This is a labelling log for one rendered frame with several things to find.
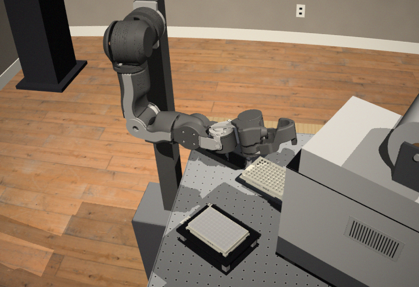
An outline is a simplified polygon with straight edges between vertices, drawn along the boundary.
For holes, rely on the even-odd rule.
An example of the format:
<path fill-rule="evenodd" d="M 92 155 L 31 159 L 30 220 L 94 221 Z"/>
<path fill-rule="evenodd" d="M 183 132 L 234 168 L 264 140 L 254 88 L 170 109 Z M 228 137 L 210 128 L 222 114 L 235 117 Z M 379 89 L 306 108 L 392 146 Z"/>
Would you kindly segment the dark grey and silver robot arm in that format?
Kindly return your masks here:
<path fill-rule="evenodd" d="M 234 128 L 216 132 L 213 125 L 218 122 L 203 114 L 160 111 L 148 102 L 147 59 L 159 47 L 165 28 L 157 2 L 135 1 L 133 11 L 123 21 L 113 21 L 104 33 L 103 49 L 118 75 L 128 132 L 153 144 L 179 143 L 189 150 L 200 147 L 219 154 L 232 152 L 238 146 Z"/>

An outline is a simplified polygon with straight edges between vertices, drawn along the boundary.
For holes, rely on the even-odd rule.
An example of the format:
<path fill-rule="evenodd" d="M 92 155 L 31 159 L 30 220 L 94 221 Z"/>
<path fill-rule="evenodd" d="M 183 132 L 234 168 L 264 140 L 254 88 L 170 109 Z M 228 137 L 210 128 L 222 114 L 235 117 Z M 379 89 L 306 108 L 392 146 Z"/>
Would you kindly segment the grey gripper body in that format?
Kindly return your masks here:
<path fill-rule="evenodd" d="M 249 158 L 259 156 L 260 154 L 253 153 L 260 151 L 259 145 L 264 142 L 267 136 L 267 128 L 264 127 L 262 112 L 256 109 L 246 110 L 241 112 L 238 118 L 231 120 L 231 122 L 213 125 L 216 132 L 235 127 L 237 128 L 242 155 Z"/>

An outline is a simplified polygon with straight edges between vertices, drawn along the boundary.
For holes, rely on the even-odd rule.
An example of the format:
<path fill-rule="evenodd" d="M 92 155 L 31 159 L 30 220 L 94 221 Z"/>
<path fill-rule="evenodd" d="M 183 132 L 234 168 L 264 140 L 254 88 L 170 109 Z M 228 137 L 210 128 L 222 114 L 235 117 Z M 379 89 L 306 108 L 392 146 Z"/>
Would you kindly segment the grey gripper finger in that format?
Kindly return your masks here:
<path fill-rule="evenodd" d="M 276 129 L 274 140 L 264 139 L 264 142 L 259 145 L 260 151 L 253 154 L 271 154 L 279 150 L 279 145 L 291 140 L 292 145 L 297 144 L 294 123 L 289 123 L 287 126 L 278 127 Z"/>
<path fill-rule="evenodd" d="M 288 118 L 280 118 L 278 120 L 277 128 L 287 126 L 289 123 L 294 123 L 294 126 L 295 126 L 294 120 L 288 119 Z M 267 128 L 266 139 L 271 139 L 272 138 L 272 140 L 274 140 L 276 129 L 275 128 Z"/>

